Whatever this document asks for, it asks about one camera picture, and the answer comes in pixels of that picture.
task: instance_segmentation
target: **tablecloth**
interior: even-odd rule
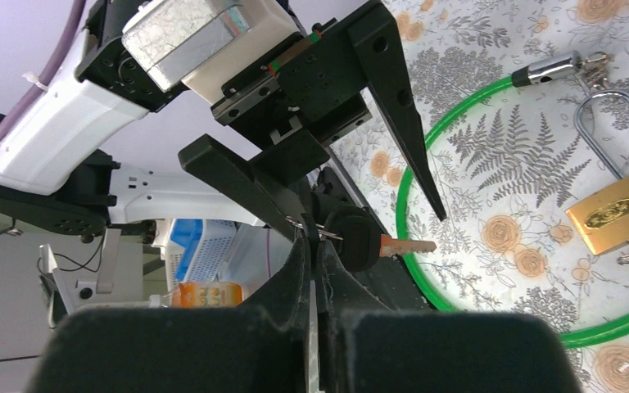
[[[629,0],[385,3],[426,130],[482,86],[562,52],[613,54],[609,80],[629,88]],[[574,78],[510,89],[433,144],[428,160],[449,218],[434,217],[414,181],[407,223],[412,238],[437,243],[418,261],[458,306],[534,314],[557,332],[629,312],[629,265],[616,261],[629,247],[593,256],[565,214],[615,181],[573,126],[584,97]],[[406,163],[369,94],[366,100],[374,118],[333,150],[396,233]],[[610,100],[593,109],[593,135],[629,174],[629,107]],[[629,336],[567,354],[584,391],[629,392]]]

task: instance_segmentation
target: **green tube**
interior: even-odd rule
[[[437,137],[447,129],[458,117],[466,112],[470,107],[478,104],[479,102],[489,98],[493,94],[503,91],[512,87],[512,79],[510,77],[503,78],[482,88],[475,92],[459,105],[452,108],[440,121],[432,127],[430,132],[425,138],[425,147],[430,149],[430,146],[435,142]],[[397,236],[400,239],[408,239],[409,232],[406,227],[406,215],[408,213],[408,199],[409,190],[411,188],[411,181],[413,180],[413,173],[410,169],[406,169],[404,176],[401,178],[401,184],[399,186],[399,196],[396,200],[396,231]],[[421,270],[415,255],[408,254],[404,256],[404,262],[406,267],[411,273],[416,284],[418,284],[421,292],[425,295],[428,301],[431,302],[438,310],[444,312],[456,312],[462,311],[454,305],[452,305],[440,291],[433,286],[428,280],[426,275]],[[614,340],[619,337],[623,337],[629,334],[629,314],[622,316],[621,318],[614,319],[607,323],[589,327],[587,329],[564,333],[560,335],[561,341],[565,348],[580,348],[583,346],[593,346],[602,344],[607,341]]]

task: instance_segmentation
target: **brass padlock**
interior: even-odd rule
[[[629,243],[629,176],[623,177],[609,155],[586,131],[581,119],[584,105],[600,97],[620,97],[629,104],[629,92],[626,90],[607,89],[594,93],[577,108],[575,128],[618,181],[566,210],[566,214],[594,255]],[[619,258],[618,262],[629,263],[629,254]]]

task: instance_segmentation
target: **key blade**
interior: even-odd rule
[[[437,248],[435,242],[423,240],[399,240],[382,235],[380,240],[380,256],[406,255],[412,252],[433,252]]]

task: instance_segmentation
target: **padlock shackle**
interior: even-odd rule
[[[623,173],[621,170],[613,163],[613,160],[609,156],[609,154],[601,148],[599,143],[592,137],[590,133],[587,132],[584,121],[582,120],[582,112],[584,112],[585,105],[589,104],[592,100],[596,98],[604,98],[604,97],[618,97],[625,100],[629,105],[629,91],[621,90],[619,88],[608,88],[606,90],[601,90],[596,93],[592,93],[589,97],[585,98],[585,100],[577,106],[575,110],[575,129],[579,132],[582,139],[585,140],[587,145],[590,146],[592,151],[599,157],[602,163],[606,166],[606,168],[613,174],[617,180],[621,180],[623,178]]]

